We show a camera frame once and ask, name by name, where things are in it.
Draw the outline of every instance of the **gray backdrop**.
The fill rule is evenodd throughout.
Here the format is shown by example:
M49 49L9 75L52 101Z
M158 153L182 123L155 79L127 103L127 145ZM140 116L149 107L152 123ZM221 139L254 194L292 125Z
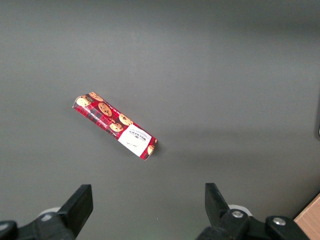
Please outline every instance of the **gray backdrop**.
M320 2L132 2L1 1L1 220L85 183L79 240L195 239L210 182L293 217L319 191ZM158 138L147 161L72 109L91 91Z

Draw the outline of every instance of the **black clamp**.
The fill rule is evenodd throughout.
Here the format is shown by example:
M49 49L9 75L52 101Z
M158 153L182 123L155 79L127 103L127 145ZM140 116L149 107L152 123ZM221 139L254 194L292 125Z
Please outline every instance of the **black clamp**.
M58 212L44 213L19 228L15 221L0 221L0 240L74 240L93 208L91 185L81 185Z
M214 183L205 185L205 211L211 223L196 240L309 240L285 216L269 216L265 223L239 209L230 209Z

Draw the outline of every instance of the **red plaid packaging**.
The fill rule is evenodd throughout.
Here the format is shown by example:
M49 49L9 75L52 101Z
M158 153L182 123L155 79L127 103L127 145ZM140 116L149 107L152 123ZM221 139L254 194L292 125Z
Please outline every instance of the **red plaid packaging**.
M73 108L143 160L153 153L157 139L95 92L77 97Z

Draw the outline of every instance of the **metal screw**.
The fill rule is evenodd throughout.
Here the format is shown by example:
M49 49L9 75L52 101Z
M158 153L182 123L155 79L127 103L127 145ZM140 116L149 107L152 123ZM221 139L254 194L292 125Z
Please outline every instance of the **metal screw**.
M52 218L52 216L50 214L46 214L41 218L42 222L48 221Z
M233 211L232 215L237 219L240 219L240 218L242 218L244 216L244 214L242 212L240 212L240 211Z
M8 223L0 225L0 231L5 230L7 227L9 227Z
M279 225L279 226L284 226L284 225L286 225L286 221L283 220L283 219L280 218L280 217L275 217L275 218L273 219L273 222L274 222L275 224Z

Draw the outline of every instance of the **white label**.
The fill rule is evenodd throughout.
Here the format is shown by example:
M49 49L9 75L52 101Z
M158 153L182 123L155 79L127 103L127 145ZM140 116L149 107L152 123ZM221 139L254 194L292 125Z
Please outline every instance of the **white label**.
M139 157L148 147L150 140L151 136L148 133L133 124L124 130L118 139L120 143Z

